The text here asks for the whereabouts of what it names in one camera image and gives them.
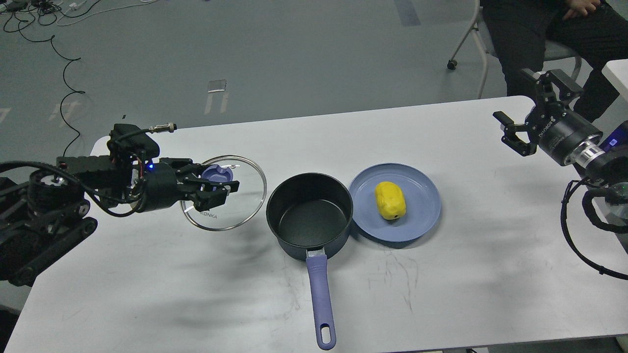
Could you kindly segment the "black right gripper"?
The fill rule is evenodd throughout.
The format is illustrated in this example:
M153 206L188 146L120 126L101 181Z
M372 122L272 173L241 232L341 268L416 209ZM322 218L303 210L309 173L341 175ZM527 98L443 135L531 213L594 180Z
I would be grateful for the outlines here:
M535 108L525 124L516 124L502 111L493 113L504 132L501 141L521 156L533 155L537 145L561 167L575 163L574 152L585 142L597 144L601 130L573 112L570 104L583 94L581 87L563 70L534 72L522 69L522 76L534 85ZM519 132L528 132L530 142L523 141Z

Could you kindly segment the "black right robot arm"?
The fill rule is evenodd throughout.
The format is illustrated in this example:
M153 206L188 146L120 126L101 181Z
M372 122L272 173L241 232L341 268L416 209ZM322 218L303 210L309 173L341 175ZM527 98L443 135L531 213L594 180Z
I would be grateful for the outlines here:
M559 166L575 165L583 172L580 179L570 181L561 201L559 221L568 246L585 264L601 275L627 279L627 275L594 263L575 246L568 230L568 203L578 187L587 190L582 208L590 223L614 234L626 234L626 225L609 224L595 210L594 200L603 199L610 212L627 218L628 154L627 123L621 123L606 138L592 123L570 109L572 100L582 88L562 70L534 72L522 69L521 75L534 86L534 107L522 124L507 114L494 112L504 132L501 141L521 156L543 150Z

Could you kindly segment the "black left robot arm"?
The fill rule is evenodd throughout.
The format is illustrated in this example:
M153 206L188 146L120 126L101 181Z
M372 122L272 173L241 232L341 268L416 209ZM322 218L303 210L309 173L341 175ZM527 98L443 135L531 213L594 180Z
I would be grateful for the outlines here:
M97 228L88 217L91 203L106 214L132 214L189 201L197 211L226 203L239 182L233 176L209 176L209 167L189 158L158 158L152 133L173 133L168 123L147 129L115 124L108 154L58 157L55 165L9 161L5 173L33 168L27 181L1 178L0 277L14 286L32 286L43 271L87 239Z

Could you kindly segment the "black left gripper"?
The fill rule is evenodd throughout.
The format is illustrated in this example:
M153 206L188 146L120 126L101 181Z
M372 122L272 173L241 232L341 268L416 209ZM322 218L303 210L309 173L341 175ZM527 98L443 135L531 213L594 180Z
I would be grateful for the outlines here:
M209 182L192 188L185 179L189 174ZM190 158L160 158L149 165L140 184L139 201L133 206L139 213L169 208L179 201L189 202L199 212L209 211L224 205L229 194L237 192L240 186L231 165L193 164Z

